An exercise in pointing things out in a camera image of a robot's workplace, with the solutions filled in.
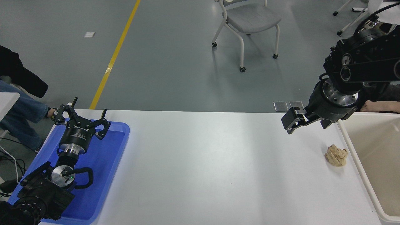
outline black cable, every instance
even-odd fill
[[[9,193],[2,193],[0,192],[0,197],[10,197]]]
[[[8,139],[8,138],[5,138],[5,137],[0,137],[0,139],[4,139],[4,140],[12,141],[12,142],[15,142],[15,143],[18,143],[18,144],[22,144],[21,142],[14,141],[14,140],[11,140],[11,139]],[[37,154],[37,152],[36,152],[35,150],[31,149],[31,148],[28,147],[27,145],[24,145],[24,146],[27,147],[27,148],[28,148],[29,150],[31,150],[32,152],[34,152],[35,154]]]
[[[8,161],[10,161],[12,164],[15,163],[13,159],[9,159],[9,158],[6,158],[6,157],[4,157],[4,156],[0,156],[0,160],[1,160],[1,159],[8,160]],[[17,167],[20,169],[22,175],[24,175],[24,174],[26,173],[25,162],[24,162],[22,159],[15,159],[15,160],[17,161]],[[21,164],[19,164],[18,160],[20,160],[20,161],[22,161],[22,162],[24,163],[24,167],[22,167]]]
[[[12,162],[13,164],[15,163],[15,162],[14,162],[14,159],[11,158],[9,155],[7,155],[6,153],[4,153],[4,152],[2,152],[2,151],[0,151],[0,153],[2,153],[2,154],[5,155],[5,156],[0,156],[0,160],[1,160],[2,158],[4,158],[5,160],[8,160],[8,161]],[[26,164],[25,164],[25,161],[23,161],[22,159],[15,159],[15,160],[17,161],[17,166],[20,168],[20,170],[21,170],[21,169],[24,170],[24,171],[21,170],[22,174],[26,173]],[[22,163],[24,164],[24,167],[22,167],[22,166],[19,164],[18,160],[22,161]]]
[[[388,6],[385,6],[385,7],[381,8],[381,9],[379,9],[379,10],[376,10],[374,13],[372,13],[369,17],[367,17],[365,20],[363,20],[363,21],[358,25],[358,27],[357,27],[356,30],[354,31],[354,34],[353,34],[353,35],[356,35],[356,33],[359,32],[359,31],[361,30],[362,26],[363,26],[370,18],[372,18],[373,16],[375,16],[375,15],[378,14],[378,13],[381,13],[382,11],[385,11],[385,10],[387,10],[387,9],[389,9],[389,8],[391,8],[391,7],[395,7],[395,6],[397,6],[397,5],[400,5],[400,2],[391,4],[391,5],[388,5]]]

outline person's hand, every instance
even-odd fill
[[[366,101],[365,104],[361,107],[361,112],[382,112],[387,110],[387,102],[378,101],[371,102],[370,100]]]

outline jeans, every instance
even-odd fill
[[[10,135],[16,137],[22,144],[36,150],[42,144],[42,139],[36,131],[29,126],[27,120],[37,123],[47,115],[48,106],[38,102],[23,91],[0,80],[0,92],[18,92],[20,98],[0,121],[0,128],[8,130]]]

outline cable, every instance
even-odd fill
[[[19,180],[18,180],[18,169],[17,169],[17,160],[14,158],[14,156],[12,156],[10,153],[8,153],[1,145],[0,145],[0,148],[5,152],[5,153],[7,153],[11,158],[13,158],[14,159],[14,162],[15,162],[15,172],[16,172],[16,174],[17,174],[17,182],[19,183]]]
[[[11,140],[11,139],[8,139],[8,138],[5,138],[5,137],[0,137],[0,139],[4,139],[4,140],[12,141],[12,142],[15,142],[15,143],[18,143],[18,144],[22,144],[21,142],[14,141],[14,140]],[[37,154],[37,152],[36,152],[35,150],[31,149],[31,148],[28,147],[27,145],[24,145],[24,146],[27,147],[27,148],[28,148],[29,150],[31,150],[32,152],[34,152],[35,154]]]
[[[5,157],[5,156],[0,156],[0,160],[7,160],[7,161],[10,161],[10,162],[14,163],[14,162],[13,162],[13,159],[7,158],[7,157]],[[25,162],[24,162],[22,159],[16,159],[16,160],[17,160],[17,166],[18,166],[18,168],[20,169],[22,175],[24,175],[24,174],[26,173],[26,165],[25,165]],[[22,161],[22,163],[24,164],[23,167],[21,166],[21,164],[18,163],[18,160]]]
[[[388,5],[388,6],[385,6],[385,7],[381,8],[381,9],[379,9],[379,10],[376,10],[374,13],[372,13],[369,17],[367,17],[365,20],[363,20],[363,21],[358,25],[358,27],[357,27],[356,30],[354,31],[354,34],[353,34],[353,35],[356,35],[356,34],[361,30],[362,26],[364,26],[364,24],[365,24],[370,18],[372,18],[373,16],[375,16],[376,14],[378,14],[378,13],[380,13],[380,12],[382,12],[382,11],[385,11],[385,10],[387,10],[387,9],[389,9],[389,8],[391,8],[391,7],[395,7],[395,6],[397,6],[397,5],[400,5],[400,2],[391,4],[391,5]]]

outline white plastic container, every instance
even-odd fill
[[[400,115],[356,112],[338,124],[379,217],[400,222]]]

